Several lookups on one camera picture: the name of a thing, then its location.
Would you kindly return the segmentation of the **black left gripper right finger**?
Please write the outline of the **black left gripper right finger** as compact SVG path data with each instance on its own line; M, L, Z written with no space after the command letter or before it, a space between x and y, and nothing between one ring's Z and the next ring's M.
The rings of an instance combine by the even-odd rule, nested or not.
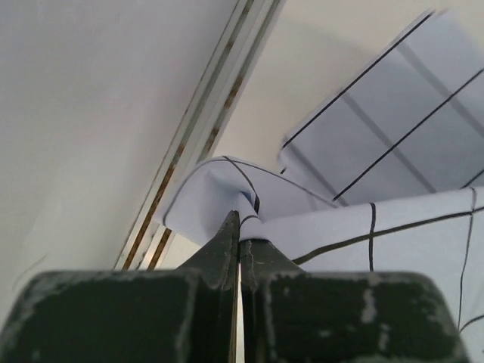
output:
M248 362L468 362L427 277L308 273L271 242L240 244Z

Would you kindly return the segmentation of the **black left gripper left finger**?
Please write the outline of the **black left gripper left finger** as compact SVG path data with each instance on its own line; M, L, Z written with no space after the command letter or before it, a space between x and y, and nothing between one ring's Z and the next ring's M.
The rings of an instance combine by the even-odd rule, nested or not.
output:
M172 270L48 271L1 332L3 362L233 362L239 215Z

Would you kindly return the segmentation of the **white black-grid tablecloth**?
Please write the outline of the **white black-grid tablecloth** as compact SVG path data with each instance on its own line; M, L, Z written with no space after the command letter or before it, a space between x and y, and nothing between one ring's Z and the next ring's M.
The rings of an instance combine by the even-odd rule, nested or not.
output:
M280 173L198 164L155 213L204 245L226 214L309 271L414 271L483 360L483 55L447 11L408 26L287 134Z

